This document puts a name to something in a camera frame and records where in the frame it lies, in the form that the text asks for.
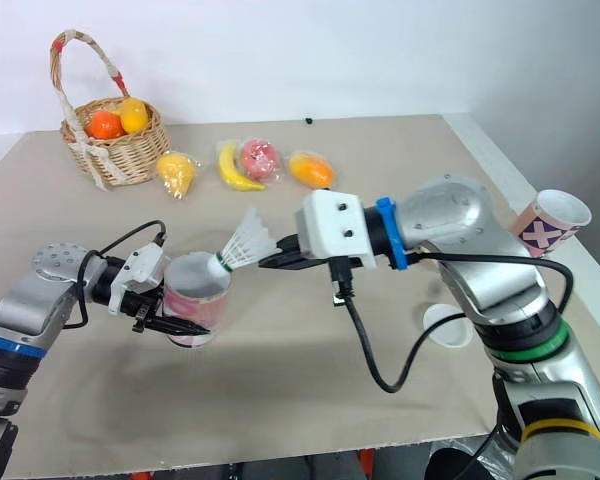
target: plastic bag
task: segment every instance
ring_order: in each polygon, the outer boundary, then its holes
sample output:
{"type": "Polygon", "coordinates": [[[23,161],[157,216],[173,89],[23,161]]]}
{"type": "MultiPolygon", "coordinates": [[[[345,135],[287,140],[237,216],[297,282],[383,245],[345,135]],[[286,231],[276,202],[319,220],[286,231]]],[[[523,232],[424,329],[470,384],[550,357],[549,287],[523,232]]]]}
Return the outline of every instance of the plastic bag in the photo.
{"type": "Polygon", "coordinates": [[[202,167],[202,162],[193,157],[173,151],[165,152],[156,163],[156,170],[164,187],[178,200],[186,196],[202,167]]]}
{"type": "Polygon", "coordinates": [[[291,175],[311,188],[331,188],[335,180],[333,166],[314,152],[296,150],[287,161],[291,175]]]}
{"type": "Polygon", "coordinates": [[[248,138],[242,142],[236,163],[246,176],[256,182],[270,183],[282,177],[277,149],[262,138],[248,138]]]}
{"type": "MultiPolygon", "coordinates": [[[[267,186],[262,181],[256,180],[249,176],[246,169],[241,166],[240,158],[243,156],[243,146],[245,144],[246,142],[240,143],[238,140],[225,140],[218,143],[218,172],[220,173],[220,176],[224,182],[235,190],[240,190],[241,192],[250,190],[266,190],[267,186]]],[[[257,153],[259,148],[258,145],[263,146],[264,144],[251,145],[252,147],[249,148],[252,148],[252,150],[257,153]]],[[[260,160],[258,163],[257,158],[249,158],[248,161],[251,161],[249,164],[250,168],[252,172],[259,172],[255,174],[255,177],[258,179],[278,179],[279,160],[277,158],[277,152],[267,147],[265,153],[268,153],[269,157],[273,158],[274,161],[260,160]]]]}

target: green ring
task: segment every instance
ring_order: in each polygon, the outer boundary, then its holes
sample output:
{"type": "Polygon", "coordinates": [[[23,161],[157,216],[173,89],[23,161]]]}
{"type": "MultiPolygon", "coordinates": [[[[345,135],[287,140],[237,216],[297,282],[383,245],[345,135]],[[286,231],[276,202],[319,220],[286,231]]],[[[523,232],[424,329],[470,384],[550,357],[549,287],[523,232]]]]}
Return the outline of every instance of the green ring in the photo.
{"type": "Polygon", "coordinates": [[[529,348],[527,350],[519,350],[516,352],[503,352],[502,350],[492,350],[488,348],[489,353],[491,353],[494,357],[499,358],[500,360],[505,360],[508,362],[531,362],[537,360],[542,357],[546,357],[551,353],[555,352],[559,349],[564,342],[569,338],[569,329],[567,328],[567,324],[564,323],[562,317],[560,318],[560,326],[558,327],[558,331],[556,334],[540,345],[537,345],[533,348],[529,348]]]}
{"type": "Polygon", "coordinates": [[[220,265],[222,265],[222,268],[224,268],[229,273],[233,272],[233,269],[225,261],[224,257],[222,256],[222,254],[220,252],[216,252],[216,258],[220,262],[220,265]]]}

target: white paper cup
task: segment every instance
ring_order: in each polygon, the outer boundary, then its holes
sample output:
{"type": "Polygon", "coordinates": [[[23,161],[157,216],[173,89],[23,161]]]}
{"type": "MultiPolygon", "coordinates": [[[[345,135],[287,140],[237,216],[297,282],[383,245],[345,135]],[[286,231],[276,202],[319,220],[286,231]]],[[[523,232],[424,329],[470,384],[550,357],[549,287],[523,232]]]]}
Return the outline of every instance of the white paper cup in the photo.
{"type": "Polygon", "coordinates": [[[169,340],[181,347],[200,347],[211,340],[227,303],[231,275],[216,277],[207,262],[212,254],[192,252],[173,260],[164,272],[165,315],[191,320],[210,330],[208,335],[176,336],[169,340]]]}
{"type": "Polygon", "coordinates": [[[551,252],[591,222],[591,210],[570,193],[542,190],[513,222],[516,235],[533,257],[551,252]]]}
{"type": "MultiPolygon", "coordinates": [[[[422,318],[422,326],[426,330],[438,320],[442,320],[449,315],[462,313],[458,307],[446,305],[444,303],[436,303],[431,305],[422,318]]],[[[469,345],[473,338],[473,325],[468,318],[459,318],[453,320],[441,327],[436,328],[429,338],[447,348],[462,348],[469,345]]]]}

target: fruit in plastic bag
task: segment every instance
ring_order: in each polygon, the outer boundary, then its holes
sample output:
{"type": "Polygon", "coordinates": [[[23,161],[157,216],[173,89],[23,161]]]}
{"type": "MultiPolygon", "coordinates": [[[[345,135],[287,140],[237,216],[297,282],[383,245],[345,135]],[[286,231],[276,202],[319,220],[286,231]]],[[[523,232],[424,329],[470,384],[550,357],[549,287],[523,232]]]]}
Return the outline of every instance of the fruit in plastic bag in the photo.
{"type": "Polygon", "coordinates": [[[106,110],[98,110],[91,115],[91,123],[84,131],[98,140],[111,140],[125,134],[120,117],[106,110]]]}
{"type": "Polygon", "coordinates": [[[272,178],[280,168],[278,152],[270,142],[247,140],[240,150],[240,163],[249,178],[263,181],[272,178]]]}
{"type": "Polygon", "coordinates": [[[120,121],[122,128],[127,133],[136,133],[144,130],[149,124],[147,107],[142,100],[128,97],[120,103],[120,121]]]}
{"type": "Polygon", "coordinates": [[[156,169],[160,178],[164,180],[165,188],[177,199],[187,194],[196,176],[193,161],[187,155],[178,152],[167,152],[162,155],[158,159],[156,169]]]}
{"type": "Polygon", "coordinates": [[[291,174],[311,188],[329,188],[335,174],[331,165],[320,155],[295,152],[289,159],[291,174]]]}
{"type": "Polygon", "coordinates": [[[248,190],[265,190],[267,188],[266,185],[255,182],[238,171],[235,163],[235,153],[235,142],[227,142],[220,148],[218,154],[218,171],[225,183],[231,188],[243,192],[248,190]]]}

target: pink paper cup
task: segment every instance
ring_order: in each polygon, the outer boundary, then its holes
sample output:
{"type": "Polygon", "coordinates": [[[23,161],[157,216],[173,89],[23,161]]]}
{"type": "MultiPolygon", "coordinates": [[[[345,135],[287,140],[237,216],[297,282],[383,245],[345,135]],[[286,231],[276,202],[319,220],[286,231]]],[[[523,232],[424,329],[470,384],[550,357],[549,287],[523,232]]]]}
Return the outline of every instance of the pink paper cup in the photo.
{"type": "Polygon", "coordinates": [[[533,257],[541,257],[591,222],[591,210],[570,193],[542,190],[513,222],[516,235],[533,257]]]}
{"type": "Polygon", "coordinates": [[[231,276],[209,274],[211,257],[208,252],[193,252],[176,258],[165,269],[164,314],[191,320],[211,332],[195,337],[168,335],[181,347],[197,348],[211,340],[226,307],[231,276]]]}

